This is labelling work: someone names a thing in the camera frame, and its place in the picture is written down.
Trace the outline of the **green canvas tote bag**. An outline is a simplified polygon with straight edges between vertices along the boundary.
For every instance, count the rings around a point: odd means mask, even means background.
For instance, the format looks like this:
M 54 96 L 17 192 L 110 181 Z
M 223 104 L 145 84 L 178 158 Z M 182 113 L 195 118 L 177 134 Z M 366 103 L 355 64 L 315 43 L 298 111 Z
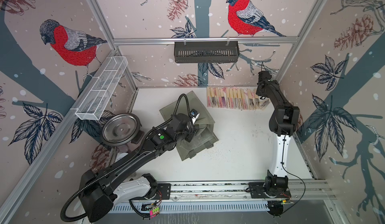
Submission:
M 190 141 L 187 139 L 179 140 L 176 144 L 176 149 L 182 161 L 195 157 L 205 149 L 212 148 L 219 140 L 214 133 L 215 121 L 206 106 L 194 91 L 188 92 L 186 96 L 190 112 L 195 114 L 193 117 L 194 134 Z

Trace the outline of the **twelfth wooden folding fan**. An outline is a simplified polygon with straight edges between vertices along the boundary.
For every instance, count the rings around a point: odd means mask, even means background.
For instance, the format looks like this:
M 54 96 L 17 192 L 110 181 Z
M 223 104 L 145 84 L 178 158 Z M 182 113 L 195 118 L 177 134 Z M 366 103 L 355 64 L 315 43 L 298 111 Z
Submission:
M 264 99 L 259 101 L 259 107 L 261 110 L 265 110 L 269 104 L 270 104 L 269 99 Z

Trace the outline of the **eleventh wooden folding fan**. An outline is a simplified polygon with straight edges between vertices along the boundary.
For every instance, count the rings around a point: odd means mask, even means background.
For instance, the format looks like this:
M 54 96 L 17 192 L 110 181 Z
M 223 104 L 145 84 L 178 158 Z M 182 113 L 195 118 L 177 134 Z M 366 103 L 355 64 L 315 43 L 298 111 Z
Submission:
M 255 109 L 259 110 L 260 109 L 260 98 L 256 92 L 257 92 L 257 89 L 254 89 L 253 94 L 254 94 Z

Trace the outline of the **pink tassel folding fan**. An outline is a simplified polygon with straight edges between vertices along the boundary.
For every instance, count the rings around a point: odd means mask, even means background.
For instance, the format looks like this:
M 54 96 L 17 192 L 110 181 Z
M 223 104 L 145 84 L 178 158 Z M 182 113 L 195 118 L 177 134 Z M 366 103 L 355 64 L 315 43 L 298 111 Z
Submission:
M 248 95 L 245 89 L 241 89 L 241 97 L 242 97 L 243 109 L 249 110 Z

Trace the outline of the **grey pink folding fan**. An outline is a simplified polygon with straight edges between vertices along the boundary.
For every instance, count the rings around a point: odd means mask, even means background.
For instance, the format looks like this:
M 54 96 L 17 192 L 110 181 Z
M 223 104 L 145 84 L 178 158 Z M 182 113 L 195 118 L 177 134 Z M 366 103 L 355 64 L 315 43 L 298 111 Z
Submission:
M 237 88 L 233 88 L 233 102 L 234 102 L 234 108 L 239 109 Z

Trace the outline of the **pink striped folding fan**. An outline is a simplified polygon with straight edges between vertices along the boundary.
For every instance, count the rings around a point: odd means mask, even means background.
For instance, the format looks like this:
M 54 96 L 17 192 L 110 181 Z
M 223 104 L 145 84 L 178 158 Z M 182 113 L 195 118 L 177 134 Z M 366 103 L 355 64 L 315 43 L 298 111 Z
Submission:
M 234 94 L 233 94 L 233 89 L 232 88 L 229 88 L 227 90 L 227 95 L 228 95 L 228 99 L 229 99 L 230 108 L 234 109 Z

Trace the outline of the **pink wooden folding fan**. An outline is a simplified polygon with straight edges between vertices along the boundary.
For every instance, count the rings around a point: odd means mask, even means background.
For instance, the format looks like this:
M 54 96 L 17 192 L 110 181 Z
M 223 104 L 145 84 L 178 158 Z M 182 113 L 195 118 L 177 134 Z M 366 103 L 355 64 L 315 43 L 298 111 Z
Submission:
M 207 107 L 212 107 L 212 96 L 211 96 L 211 89 L 210 87 L 207 87 Z

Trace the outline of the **red blossom white folding fan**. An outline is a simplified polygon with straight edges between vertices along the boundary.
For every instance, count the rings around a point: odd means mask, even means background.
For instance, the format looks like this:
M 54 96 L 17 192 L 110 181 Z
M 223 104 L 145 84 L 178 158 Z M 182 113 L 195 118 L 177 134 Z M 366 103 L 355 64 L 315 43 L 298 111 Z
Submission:
M 231 108 L 231 105 L 230 105 L 230 96 L 229 96 L 229 93 L 228 93 L 228 88 L 223 88 L 223 92 L 224 92 L 224 98 L 226 100 L 226 108 L 227 109 L 230 109 Z

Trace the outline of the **black grey wooden folding fan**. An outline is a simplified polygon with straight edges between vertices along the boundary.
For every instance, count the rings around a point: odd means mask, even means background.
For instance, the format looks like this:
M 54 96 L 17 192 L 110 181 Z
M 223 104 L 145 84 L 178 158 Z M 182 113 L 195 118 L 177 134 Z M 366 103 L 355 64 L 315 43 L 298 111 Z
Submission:
M 212 107 L 213 108 L 217 108 L 217 100 L 216 100 L 216 96 L 215 96 L 215 89 L 214 88 L 210 88 L 210 94 L 211 94 L 211 102 L 212 102 Z

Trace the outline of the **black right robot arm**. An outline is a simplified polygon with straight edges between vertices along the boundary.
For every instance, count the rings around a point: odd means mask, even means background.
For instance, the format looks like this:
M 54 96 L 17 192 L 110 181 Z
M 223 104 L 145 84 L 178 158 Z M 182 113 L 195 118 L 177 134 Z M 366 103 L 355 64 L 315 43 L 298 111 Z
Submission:
M 264 192 L 275 197 L 288 189 L 288 172 L 286 171 L 288 145 L 297 130 L 300 109 L 293 106 L 282 93 L 279 83 L 272 78 L 269 71 L 258 74 L 257 96 L 267 98 L 274 107 L 269 120 L 269 129 L 276 134 L 276 157 L 272 170 L 267 171 Z

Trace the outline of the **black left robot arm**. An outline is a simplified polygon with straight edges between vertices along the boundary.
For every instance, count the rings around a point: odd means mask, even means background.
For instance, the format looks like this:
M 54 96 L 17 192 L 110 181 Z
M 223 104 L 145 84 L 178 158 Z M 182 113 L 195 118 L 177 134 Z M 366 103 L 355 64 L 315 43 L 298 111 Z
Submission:
M 88 218 L 93 223 L 106 216 L 120 198 L 153 197 L 157 182 L 151 174 L 129 181 L 128 189 L 123 189 L 122 184 L 146 163 L 173 150 L 178 141 L 191 142 L 199 129 L 195 124 L 199 115 L 195 109 L 189 115 L 178 113 L 149 131 L 137 150 L 96 173 L 91 170 L 85 172 L 78 194 L 85 211 L 80 218 Z

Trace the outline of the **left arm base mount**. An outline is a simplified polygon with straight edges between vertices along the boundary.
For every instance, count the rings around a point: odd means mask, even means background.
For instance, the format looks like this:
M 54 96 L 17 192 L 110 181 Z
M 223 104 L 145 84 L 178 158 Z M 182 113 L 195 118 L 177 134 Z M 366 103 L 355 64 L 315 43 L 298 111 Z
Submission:
M 171 184 L 170 183 L 160 183 L 158 186 L 151 187 L 149 192 L 144 196 L 139 198 L 140 200 L 169 200 L 171 194 Z

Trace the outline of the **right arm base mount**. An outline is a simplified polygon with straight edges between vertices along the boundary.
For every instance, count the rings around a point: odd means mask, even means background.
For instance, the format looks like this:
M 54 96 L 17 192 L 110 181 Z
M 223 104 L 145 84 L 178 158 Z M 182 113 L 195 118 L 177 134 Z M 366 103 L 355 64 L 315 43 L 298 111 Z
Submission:
M 289 199 L 289 189 L 266 187 L 264 182 L 250 182 L 245 192 L 251 195 L 252 199 Z

